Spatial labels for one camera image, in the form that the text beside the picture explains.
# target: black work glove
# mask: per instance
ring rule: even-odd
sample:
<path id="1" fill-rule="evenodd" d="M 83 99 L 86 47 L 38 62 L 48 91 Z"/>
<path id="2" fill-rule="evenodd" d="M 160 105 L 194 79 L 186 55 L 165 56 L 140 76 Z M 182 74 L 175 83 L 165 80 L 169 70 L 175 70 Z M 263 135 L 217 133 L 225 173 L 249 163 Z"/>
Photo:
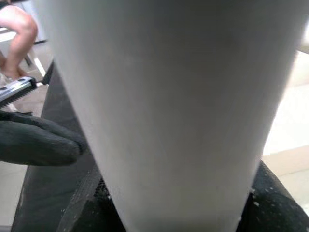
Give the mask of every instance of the black work glove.
<path id="1" fill-rule="evenodd" d="M 54 122 L 0 110 L 0 161 L 61 166 L 76 162 L 84 138 Z"/>

